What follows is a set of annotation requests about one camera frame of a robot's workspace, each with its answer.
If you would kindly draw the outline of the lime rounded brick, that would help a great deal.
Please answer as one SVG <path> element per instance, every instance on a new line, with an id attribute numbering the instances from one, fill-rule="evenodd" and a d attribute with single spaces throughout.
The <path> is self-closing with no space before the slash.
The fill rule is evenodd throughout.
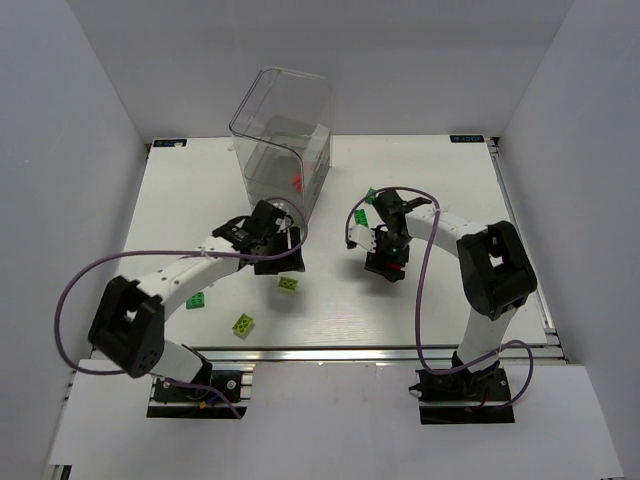
<path id="1" fill-rule="evenodd" d="M 287 276 L 280 276 L 278 288 L 287 292 L 296 292 L 298 289 L 298 280 Z"/>

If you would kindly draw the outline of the clear plastic drawer cover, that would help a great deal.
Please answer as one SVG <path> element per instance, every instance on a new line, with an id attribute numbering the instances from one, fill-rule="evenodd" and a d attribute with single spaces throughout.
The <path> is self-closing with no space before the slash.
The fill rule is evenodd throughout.
<path id="1" fill-rule="evenodd" d="M 331 167 L 333 91 L 323 76 L 262 69 L 230 123 L 248 200 L 283 198 L 308 220 Z"/>

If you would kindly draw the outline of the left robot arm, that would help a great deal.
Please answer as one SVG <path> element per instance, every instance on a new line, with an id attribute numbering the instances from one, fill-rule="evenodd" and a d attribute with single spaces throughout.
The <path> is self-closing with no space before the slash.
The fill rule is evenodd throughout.
<path id="1" fill-rule="evenodd" d="M 107 283 L 88 340 L 132 378 L 154 375 L 179 384 L 205 384 L 211 363 L 165 337 L 165 324 L 195 294 L 245 267 L 257 275 L 304 269 L 305 221 L 261 200 L 192 251 L 141 278 L 117 276 Z"/>

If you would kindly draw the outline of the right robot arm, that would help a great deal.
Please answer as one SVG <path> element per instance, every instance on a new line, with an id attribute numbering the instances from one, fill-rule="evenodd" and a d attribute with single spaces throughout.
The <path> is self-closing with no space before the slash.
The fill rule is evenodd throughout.
<path id="1" fill-rule="evenodd" d="M 483 224 L 442 210 L 423 192 L 405 200 L 401 187 L 370 192 L 382 224 L 374 229 L 351 227 L 347 243 L 367 251 L 365 269 L 390 282 L 405 278 L 410 242 L 427 242 L 414 307 L 414 336 L 425 372 L 433 376 L 473 375 L 497 367 L 502 341 L 517 311 L 537 289 L 537 278 L 515 226 L 508 221 Z M 452 367 L 434 370 L 426 364 L 420 338 L 422 292 L 433 247 L 459 262 L 462 287 L 470 305 L 463 339 L 454 352 Z"/>

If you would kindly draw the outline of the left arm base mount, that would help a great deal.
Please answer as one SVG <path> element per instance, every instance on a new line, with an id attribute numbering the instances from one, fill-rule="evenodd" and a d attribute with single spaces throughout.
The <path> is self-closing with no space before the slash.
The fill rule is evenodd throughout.
<path id="1" fill-rule="evenodd" d="M 185 388 L 154 379 L 146 416 L 164 419 L 222 420 L 242 418 L 246 413 L 253 383 L 253 372 L 244 369 L 214 369 L 209 386 L 222 393 L 239 416 L 216 392 Z"/>

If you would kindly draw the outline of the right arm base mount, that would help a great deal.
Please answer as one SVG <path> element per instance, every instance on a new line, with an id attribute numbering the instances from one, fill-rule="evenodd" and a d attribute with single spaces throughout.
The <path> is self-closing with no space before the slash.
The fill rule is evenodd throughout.
<path id="1" fill-rule="evenodd" d="M 496 368 L 472 374 L 437 376 L 416 372 L 417 383 L 408 388 L 418 400 L 422 425 L 513 424 L 511 390 L 506 372 Z"/>

